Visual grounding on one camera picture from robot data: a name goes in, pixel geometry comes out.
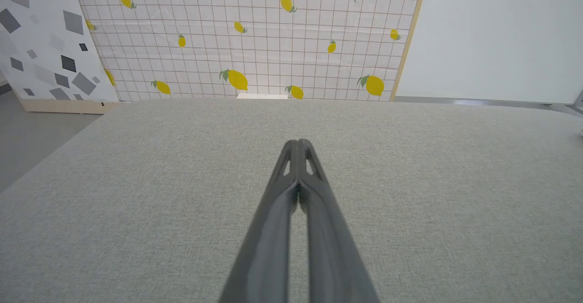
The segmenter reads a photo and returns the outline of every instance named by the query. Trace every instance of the white wall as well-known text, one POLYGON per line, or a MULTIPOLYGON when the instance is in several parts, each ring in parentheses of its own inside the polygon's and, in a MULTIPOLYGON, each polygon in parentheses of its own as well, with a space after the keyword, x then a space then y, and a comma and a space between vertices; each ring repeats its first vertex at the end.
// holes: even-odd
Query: white wall
POLYGON ((398 96, 573 103, 583 0, 423 0, 398 96))

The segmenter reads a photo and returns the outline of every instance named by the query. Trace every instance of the wooden board edge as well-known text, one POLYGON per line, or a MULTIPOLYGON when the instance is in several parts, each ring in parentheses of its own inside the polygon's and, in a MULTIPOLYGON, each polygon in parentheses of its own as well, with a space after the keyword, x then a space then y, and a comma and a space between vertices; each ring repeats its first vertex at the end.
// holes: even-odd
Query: wooden board edge
POLYGON ((105 114, 123 104, 121 102, 94 102, 91 100, 22 99, 14 94, 27 112, 105 114))
POLYGON ((400 76, 403 72, 404 63, 407 61, 407 54, 409 52, 409 46, 411 45, 411 40, 413 39, 413 33, 415 32, 415 25, 417 25, 417 18, 419 17, 419 10, 421 10, 421 5, 423 0, 417 0, 417 5, 415 6, 415 11, 413 12, 413 20, 411 21, 411 27, 409 29, 409 35, 407 37, 407 42, 404 44, 403 58, 399 65, 399 70, 397 71, 397 77, 395 79, 395 84, 393 85, 393 90, 391 92, 391 99, 389 101, 394 102, 395 96, 397 94, 397 89, 399 88, 400 76))

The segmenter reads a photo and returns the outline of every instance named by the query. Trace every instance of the gray table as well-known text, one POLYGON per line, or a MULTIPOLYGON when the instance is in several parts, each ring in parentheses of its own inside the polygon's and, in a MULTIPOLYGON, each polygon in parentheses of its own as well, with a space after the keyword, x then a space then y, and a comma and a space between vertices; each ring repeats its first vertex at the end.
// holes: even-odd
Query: gray table
MULTIPOLYGON (((0 301, 216 301, 279 151, 307 138, 381 301, 580 302, 581 127, 526 108, 127 104, 0 194, 0 301)), ((299 210, 291 241, 304 302, 299 210)))

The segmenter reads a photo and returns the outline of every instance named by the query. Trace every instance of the white block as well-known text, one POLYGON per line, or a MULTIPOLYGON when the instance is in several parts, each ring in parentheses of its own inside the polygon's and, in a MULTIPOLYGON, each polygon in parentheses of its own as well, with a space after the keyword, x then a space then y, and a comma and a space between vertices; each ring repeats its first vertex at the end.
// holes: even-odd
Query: white block
POLYGON ((267 95, 264 93, 239 93, 237 99, 287 99, 287 95, 267 95))

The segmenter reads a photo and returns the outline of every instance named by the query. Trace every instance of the grid pattern backdrop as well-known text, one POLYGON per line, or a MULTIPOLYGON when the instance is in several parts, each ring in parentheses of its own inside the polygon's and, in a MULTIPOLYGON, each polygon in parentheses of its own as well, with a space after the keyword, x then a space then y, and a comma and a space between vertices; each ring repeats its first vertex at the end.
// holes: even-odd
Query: grid pattern backdrop
POLYGON ((244 74, 247 93, 288 94, 294 85, 304 99, 388 101, 417 0, 291 1, 293 13, 281 0, 131 0, 136 8, 79 0, 122 101, 234 98, 239 90, 219 77, 227 69, 244 74), (358 84, 366 75, 383 81, 381 96, 358 84))

